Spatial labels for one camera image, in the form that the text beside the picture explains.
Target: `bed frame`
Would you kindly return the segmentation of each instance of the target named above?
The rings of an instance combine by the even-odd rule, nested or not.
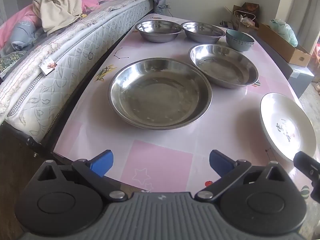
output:
[[[38,155],[44,159],[55,159],[59,163],[69,163],[69,160],[66,158],[62,158],[56,155],[53,150],[58,141],[58,138],[70,116],[76,103],[78,102],[79,98],[81,97],[82,93],[84,92],[85,88],[94,77],[95,73],[101,67],[103,62],[107,59],[107,57],[111,54],[111,52],[115,49],[118,43],[126,36],[129,32],[128,30],[122,37],[111,46],[110,49],[97,61],[97,63],[91,68],[91,70],[87,73],[87,75],[83,78],[80,84],[76,87],[75,91],[71,94],[70,98],[67,100],[65,105],[63,106],[62,110],[60,111],[58,117],[53,122],[50,130],[42,139],[41,143],[37,143],[31,136],[25,134],[24,132],[15,129],[13,126],[8,124],[7,122],[3,122],[1,128],[4,131],[8,131],[12,133],[16,138],[20,139],[24,142],[31,150],[34,152],[34,157]]]

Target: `quilted mattress side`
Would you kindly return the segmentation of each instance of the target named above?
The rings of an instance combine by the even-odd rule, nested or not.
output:
[[[58,113],[102,55],[137,21],[153,9],[153,0],[143,1],[118,14],[93,30],[62,56],[55,57],[57,67],[48,76],[42,73],[31,83],[6,121],[40,142]]]

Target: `bowl rim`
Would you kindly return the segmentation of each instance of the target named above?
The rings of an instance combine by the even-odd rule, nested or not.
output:
[[[193,49],[195,49],[195,48],[198,47],[198,46],[204,46],[204,45],[212,45],[212,46],[218,46],[218,47],[220,47],[220,48],[231,49],[231,50],[235,51],[236,53],[241,54],[243,57],[246,57],[246,56],[243,55],[242,53],[240,53],[239,51],[236,51],[235,49],[232,49],[232,48],[229,48],[229,47],[226,47],[226,46],[222,46],[222,45],[219,45],[219,44],[198,44],[198,45],[196,45],[196,46],[193,46],[191,49],[189,49],[189,52],[188,52],[189,59],[191,60],[191,62],[193,63],[193,65],[194,65],[198,70],[200,70],[202,73],[204,73],[205,75],[207,75],[207,76],[209,76],[209,77],[211,77],[211,78],[213,78],[213,79],[215,79],[215,80],[217,80],[217,81],[225,82],[225,83],[227,83],[227,84],[235,85],[235,86],[238,86],[238,87],[251,86],[251,85],[255,84],[255,83],[259,80],[259,71],[258,71],[257,67],[256,67],[256,66],[252,63],[252,61],[249,60],[247,57],[246,57],[247,60],[249,60],[249,62],[252,64],[252,66],[254,67],[255,72],[256,72],[256,74],[257,74],[256,80],[255,80],[254,82],[249,83],[249,84],[233,84],[233,83],[229,83],[228,81],[225,81],[225,80],[216,78],[216,77],[214,77],[214,76],[212,76],[212,75],[209,75],[209,74],[205,73],[201,68],[199,68],[199,67],[193,62],[193,60],[191,59],[191,56],[190,56],[191,51],[192,51]]]
[[[200,34],[200,33],[194,33],[194,32],[191,32],[191,31],[187,30],[185,27],[183,27],[183,25],[186,24],[186,23],[201,23],[201,24],[204,24],[204,25],[208,25],[208,26],[214,27],[215,29],[219,29],[220,31],[223,32],[223,35],[221,35],[221,36],[211,36],[211,35],[205,35],[205,34]],[[224,30],[222,30],[218,26],[207,24],[207,23],[202,23],[202,22],[184,22],[184,23],[181,23],[180,26],[185,32],[190,32],[190,33],[193,33],[193,34],[196,34],[196,35],[200,35],[200,36],[204,36],[204,37],[222,38],[222,37],[226,36],[226,32]]]
[[[111,90],[112,90],[112,86],[116,80],[116,78],[124,71],[126,70],[127,68],[131,67],[132,65],[135,65],[137,63],[140,63],[140,62],[144,62],[144,61],[149,61],[149,60],[155,60],[155,59],[161,59],[161,60],[168,60],[168,61],[175,61],[175,62],[178,62],[180,64],[184,64],[186,65],[187,67],[191,68],[193,71],[195,71],[204,81],[204,83],[206,84],[207,86],[207,90],[208,90],[208,100],[207,100],[207,103],[205,105],[205,107],[203,108],[203,110],[197,114],[197,116],[195,116],[194,118],[192,118],[191,120],[189,120],[188,122],[184,122],[184,123],[180,123],[180,124],[176,124],[176,125],[170,125],[170,126],[161,126],[161,127],[157,127],[157,126],[149,126],[149,125],[145,125],[145,124],[141,124],[141,123],[138,123],[138,122],[135,122],[129,118],[127,118],[126,116],[124,116],[122,113],[120,113],[117,108],[114,106],[113,102],[112,102],[112,98],[111,98]],[[194,67],[193,65],[191,64],[188,64],[186,62],[183,62],[183,61],[180,61],[180,60],[176,60],[176,59],[173,59],[173,58],[165,58],[165,57],[153,57],[153,58],[145,58],[145,59],[141,59],[141,60],[138,60],[138,61],[135,61],[135,62],[132,62],[130,64],[128,64],[127,66],[123,67],[122,69],[120,69],[114,76],[113,78],[111,79],[110,81],[110,84],[108,86],[108,102],[109,102],[109,105],[111,106],[111,108],[113,109],[113,111],[118,115],[120,116],[121,119],[123,119],[125,122],[131,124],[131,125],[134,125],[136,127],[139,127],[139,128],[144,128],[144,129],[149,129],[149,130],[172,130],[172,129],[176,129],[176,128],[181,128],[181,127],[184,127],[186,125],[189,125],[193,122],[195,122],[196,120],[198,120],[200,117],[202,117],[205,112],[209,109],[210,105],[211,105],[211,102],[212,102],[212,88],[211,88],[211,85],[208,81],[208,79],[206,78],[206,76],[201,72],[199,71],[196,67]]]
[[[250,39],[252,39],[253,41],[243,41],[243,40],[241,40],[241,39],[235,38],[235,37],[234,37],[232,34],[230,34],[228,31],[242,33],[242,34],[248,36],[248,37],[249,37]],[[237,39],[237,40],[240,40],[240,41],[242,41],[242,42],[246,42],[246,43],[249,43],[249,44],[254,44],[254,38],[252,38],[252,37],[251,37],[250,35],[248,35],[247,33],[244,33],[244,32],[241,32],[241,31],[236,31],[236,30],[228,29],[228,30],[226,30],[226,35],[230,35],[232,38]]]
[[[307,120],[309,121],[309,124],[310,124],[310,126],[311,126],[311,128],[312,128],[312,130],[313,130],[314,139],[315,139],[315,145],[316,145],[316,147],[315,147],[315,152],[314,152],[313,155],[311,156],[311,157],[313,157],[314,154],[316,153],[317,138],[316,138],[316,133],[315,133],[315,130],[314,130],[313,126],[312,126],[312,123],[311,123],[309,117],[307,116],[307,114],[303,111],[303,109],[301,109],[300,106],[298,106],[298,104],[297,104],[295,101],[291,100],[289,97],[287,97],[287,96],[285,96],[285,95],[283,95],[283,94],[281,94],[281,93],[274,93],[274,92],[267,93],[267,94],[265,94],[265,95],[263,96],[263,98],[262,98],[261,101],[260,101],[260,108],[259,108],[259,111],[260,111],[260,121],[261,121],[261,125],[262,125],[263,132],[264,132],[264,134],[266,135],[269,143],[272,145],[272,147],[276,150],[276,152],[277,152],[281,157],[283,157],[283,158],[284,158],[285,160],[287,160],[287,161],[293,162],[293,160],[292,160],[292,159],[289,159],[286,155],[284,155],[284,154],[279,150],[279,148],[276,146],[276,144],[273,142],[273,140],[271,139],[271,137],[270,137],[270,135],[269,135],[269,133],[268,133],[268,131],[267,131],[265,122],[264,122],[264,120],[263,120],[262,110],[261,110],[261,108],[262,108],[262,102],[263,102],[264,98],[266,98],[266,96],[270,96],[271,94],[280,95],[280,96],[286,98],[286,100],[290,100],[290,101],[294,102],[294,103],[297,105],[297,107],[299,108],[299,112],[302,112],[302,114],[304,114],[304,115],[306,116],[306,118],[307,118]]]
[[[140,25],[140,24],[143,24],[143,23],[146,23],[146,22],[155,22],[155,21],[162,21],[162,22],[174,23],[174,24],[175,24],[177,27],[179,27],[181,30],[178,31],[178,32],[175,32],[175,33],[148,33],[148,32],[144,32],[144,31],[138,29],[138,25]],[[156,34],[156,35],[159,35],[159,34],[160,34],[160,35],[161,35],[161,34],[163,34],[163,35],[174,35],[174,34],[179,34],[179,33],[181,33],[181,32],[183,31],[183,29],[182,29],[182,27],[181,27],[180,24],[175,23],[175,22],[172,22],[172,21],[166,21],[166,20],[149,20],[149,21],[143,21],[143,22],[137,23],[137,24],[134,26],[134,28],[135,28],[137,31],[142,32],[142,33]]]

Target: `pink tablecloth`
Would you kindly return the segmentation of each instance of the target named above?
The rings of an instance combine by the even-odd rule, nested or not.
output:
[[[179,24],[186,20],[150,14]],[[282,93],[300,105],[292,88],[258,42],[243,54],[257,67],[259,85],[229,90],[212,85],[212,104],[196,122],[175,130],[144,130],[122,121],[108,103],[111,78],[124,66],[150,57],[175,58],[191,64],[189,49],[197,43],[184,33],[169,43],[150,43],[132,28],[103,63],[70,115],[55,152],[70,160],[92,159],[106,149],[114,165],[106,176],[149,191],[190,191],[204,188],[219,176],[209,165],[217,149],[253,165],[279,161],[298,189],[311,182],[270,147],[259,120],[260,101],[270,92]],[[225,38],[219,44],[227,45]]]

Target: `dark brown floor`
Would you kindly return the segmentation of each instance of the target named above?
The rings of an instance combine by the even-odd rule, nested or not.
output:
[[[14,215],[17,196],[43,163],[33,152],[0,126],[0,239],[14,240],[22,234]]]

